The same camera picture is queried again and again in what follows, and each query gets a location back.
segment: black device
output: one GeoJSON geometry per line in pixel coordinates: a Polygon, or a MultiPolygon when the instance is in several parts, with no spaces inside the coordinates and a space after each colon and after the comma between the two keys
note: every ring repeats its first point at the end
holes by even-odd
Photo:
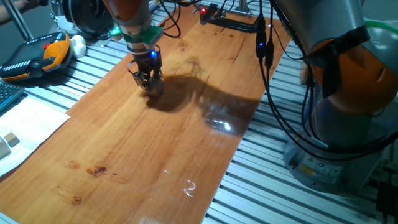
{"type": "Polygon", "coordinates": [[[247,33],[257,32],[258,19],[256,19],[256,21],[254,21],[253,24],[248,24],[246,22],[239,22],[232,19],[221,17],[223,12],[220,10],[218,9],[218,5],[213,3],[211,3],[208,8],[202,8],[200,10],[200,23],[202,25],[210,23],[217,26],[226,27],[247,33]]]}
{"type": "Polygon", "coordinates": [[[102,0],[64,0],[62,8],[67,21],[85,34],[98,35],[113,22],[102,0]]]}
{"type": "Polygon", "coordinates": [[[68,34],[56,32],[21,44],[0,68],[0,78],[19,81],[65,67],[72,56],[69,42],[68,34]]]}
{"type": "Polygon", "coordinates": [[[0,81],[0,111],[10,105],[24,91],[23,87],[0,81]]]}

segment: wire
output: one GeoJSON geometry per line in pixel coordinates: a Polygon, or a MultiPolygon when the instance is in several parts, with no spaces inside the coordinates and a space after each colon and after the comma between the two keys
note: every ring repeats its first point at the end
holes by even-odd
{"type": "Polygon", "coordinates": [[[285,48],[284,48],[284,45],[282,44],[282,41],[280,40],[280,37],[279,37],[279,34],[278,34],[278,32],[276,31],[276,29],[275,29],[275,27],[274,26],[272,26],[272,28],[273,28],[273,30],[275,31],[275,34],[276,34],[276,36],[278,37],[278,40],[279,40],[279,43],[280,43],[280,46],[282,47],[282,49],[284,50],[284,53],[286,54],[286,56],[288,56],[288,58],[290,58],[290,59],[292,59],[292,60],[303,60],[304,59],[304,57],[300,57],[300,58],[293,58],[293,57],[291,57],[287,52],[286,52],[286,50],[285,50],[285,48]]]}
{"type": "MultiPolygon", "coordinates": [[[[277,115],[278,110],[277,110],[277,108],[275,107],[275,104],[274,104],[274,102],[273,102],[273,100],[272,100],[272,98],[271,98],[271,93],[270,93],[270,90],[269,90],[269,82],[266,81],[266,80],[269,80],[270,68],[267,67],[267,78],[266,78],[266,77],[265,77],[265,74],[264,74],[264,68],[263,68],[263,66],[262,66],[262,61],[260,60],[259,63],[260,63],[260,70],[261,70],[262,80],[264,81],[264,85],[265,85],[265,87],[266,87],[268,102],[269,102],[269,106],[270,106],[270,108],[271,108],[272,114],[275,116],[275,119],[277,120],[277,122],[279,123],[279,125],[281,126],[281,128],[283,129],[283,131],[286,133],[286,135],[294,142],[294,144],[296,144],[299,148],[301,148],[301,149],[302,149],[303,151],[305,151],[307,154],[309,154],[309,155],[311,155],[311,156],[313,156],[313,157],[315,157],[315,158],[322,159],[322,160],[326,160],[326,161],[335,161],[335,162],[340,161],[340,162],[341,162],[341,161],[349,161],[349,160],[357,159],[357,158],[360,158],[360,157],[364,157],[364,156],[370,155],[370,154],[375,153],[375,152],[377,152],[377,151],[383,150],[383,147],[379,147],[379,148],[375,148],[375,149],[372,149],[372,150],[368,150],[368,151],[366,151],[366,152],[364,152],[364,153],[362,153],[362,154],[358,154],[358,155],[356,155],[356,156],[351,156],[351,157],[346,157],[346,158],[341,158],[341,159],[334,159],[334,158],[325,158],[325,157],[316,155],[315,153],[312,153],[311,151],[309,151],[308,149],[306,149],[305,147],[303,147],[303,146],[302,146],[302,145],[289,133],[289,131],[285,128],[285,126],[284,126],[284,125],[282,124],[282,122],[280,121],[280,118],[282,118],[282,117],[280,117],[280,116],[277,115]]],[[[330,154],[337,154],[337,153],[331,152],[331,151],[327,151],[327,153],[330,153],[330,154]]]]}
{"type": "Polygon", "coordinates": [[[167,37],[171,37],[171,38],[179,38],[181,37],[181,29],[177,24],[177,21],[175,21],[175,19],[172,17],[172,15],[169,13],[169,11],[167,10],[167,8],[164,6],[164,2],[163,0],[160,0],[160,4],[162,5],[164,11],[167,13],[167,15],[170,17],[170,19],[173,21],[174,25],[176,26],[177,30],[178,30],[178,34],[177,35],[170,35],[167,33],[163,33],[164,35],[166,35],[167,37]]]}
{"type": "MultiPolygon", "coordinates": [[[[272,29],[270,30],[270,37],[269,37],[269,42],[272,42],[272,29]]],[[[268,56],[272,56],[273,57],[273,53],[269,52],[268,56]]],[[[270,89],[269,89],[269,73],[270,73],[270,68],[272,66],[272,63],[266,62],[267,64],[267,78],[265,77],[264,74],[264,68],[262,66],[262,58],[259,58],[259,64],[260,64],[260,70],[261,70],[261,75],[262,75],[262,79],[267,91],[267,97],[268,97],[268,102],[269,102],[269,106],[271,108],[272,114],[275,116],[277,122],[279,123],[279,125],[281,126],[281,128],[284,130],[284,132],[286,133],[286,135],[288,135],[288,137],[296,144],[298,145],[299,148],[301,148],[303,151],[305,151],[307,154],[319,158],[319,159],[323,159],[323,160],[328,160],[328,161],[348,161],[348,160],[352,160],[352,159],[356,159],[356,158],[360,158],[363,156],[367,156],[369,154],[375,153],[377,151],[382,150],[384,147],[386,147],[388,144],[390,144],[391,142],[393,142],[396,138],[398,138],[398,131],[394,131],[393,133],[390,133],[388,136],[384,136],[381,137],[379,139],[376,139],[373,142],[367,143],[361,147],[355,148],[355,149],[350,149],[350,150],[342,150],[340,152],[336,152],[336,151],[331,151],[331,150],[326,150],[322,147],[319,147],[317,145],[314,145],[314,143],[308,141],[307,139],[305,139],[303,136],[301,136],[301,134],[299,134],[298,132],[296,132],[295,129],[293,129],[290,124],[284,119],[284,117],[281,115],[281,113],[279,112],[279,110],[277,109],[277,107],[275,106],[272,97],[271,97],[271,93],[270,93],[270,89]],[[334,158],[325,158],[319,155],[316,155],[312,152],[310,152],[309,150],[307,150],[306,148],[304,148],[299,142],[298,140],[296,140],[290,133],[289,131],[286,129],[286,127],[282,124],[281,120],[284,122],[284,124],[297,136],[299,137],[301,140],[303,140],[304,142],[306,142],[308,145],[317,148],[321,151],[327,152],[329,154],[344,154],[344,155],[352,155],[352,154],[357,154],[355,156],[351,156],[351,157],[346,157],[346,158],[342,158],[342,159],[334,159],[334,158]]]]}
{"type": "Polygon", "coordinates": [[[246,5],[248,5],[248,4],[252,4],[252,3],[254,3],[254,2],[259,2],[259,0],[253,0],[253,1],[249,1],[248,3],[246,3],[246,5]]]}
{"type": "Polygon", "coordinates": [[[317,134],[313,130],[313,125],[312,125],[312,116],[311,116],[311,114],[312,114],[312,107],[313,107],[313,92],[314,92],[313,86],[311,86],[310,89],[311,89],[311,93],[310,93],[310,108],[309,108],[310,112],[309,112],[309,116],[308,116],[308,122],[309,122],[310,130],[311,130],[311,133],[312,133],[313,137],[316,138],[317,140],[319,140],[319,137],[317,136],[317,134]]]}
{"type": "Polygon", "coordinates": [[[303,106],[301,107],[301,124],[304,128],[305,134],[307,136],[311,137],[311,134],[308,132],[307,127],[305,126],[305,121],[304,121],[304,114],[305,114],[305,105],[307,104],[307,97],[308,97],[308,92],[310,91],[310,87],[307,86],[307,89],[305,90],[305,95],[304,95],[304,100],[303,100],[303,106]]]}
{"type": "Polygon", "coordinates": [[[224,0],[223,4],[221,5],[220,12],[224,9],[225,3],[227,0],[224,0]]]}
{"type": "MultiPolygon", "coordinates": [[[[173,10],[172,17],[174,17],[174,15],[175,15],[175,10],[176,10],[176,9],[177,9],[177,3],[174,2],[174,10],[173,10]]],[[[170,18],[171,18],[171,17],[168,17],[168,18],[167,18],[165,21],[163,21],[159,26],[160,26],[160,27],[163,27],[164,25],[166,25],[166,22],[169,21],[170,18]]]]}
{"type": "Polygon", "coordinates": [[[262,14],[262,1],[260,1],[260,14],[262,14]]]}
{"type": "Polygon", "coordinates": [[[232,10],[232,8],[234,7],[234,5],[235,5],[235,0],[232,1],[232,6],[231,6],[230,9],[228,9],[228,10],[229,10],[229,11],[232,10]]]}
{"type": "Polygon", "coordinates": [[[169,26],[168,28],[164,28],[163,30],[168,30],[168,29],[172,28],[173,26],[175,26],[175,25],[178,23],[178,21],[180,20],[180,16],[181,16],[181,6],[178,5],[178,16],[177,16],[177,20],[175,21],[175,23],[174,23],[173,25],[169,26]]]}
{"type": "Polygon", "coordinates": [[[379,117],[379,116],[381,116],[383,113],[384,113],[384,110],[385,110],[386,108],[383,108],[381,111],[380,111],[380,113],[378,113],[378,114],[376,114],[376,115],[373,115],[373,114],[366,114],[365,116],[368,116],[368,117],[371,117],[371,118],[377,118],[377,117],[379,117]]]}

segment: wood grain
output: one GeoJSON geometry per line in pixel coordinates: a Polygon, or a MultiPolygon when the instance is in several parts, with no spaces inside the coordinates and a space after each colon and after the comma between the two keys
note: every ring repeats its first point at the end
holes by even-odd
{"type": "MultiPolygon", "coordinates": [[[[1,179],[0,211],[19,223],[201,222],[264,85],[256,35],[202,26],[192,10],[180,39],[159,41],[164,94],[137,87],[127,55],[1,179]]],[[[274,64],[282,53],[275,42],[274,64]]]]}

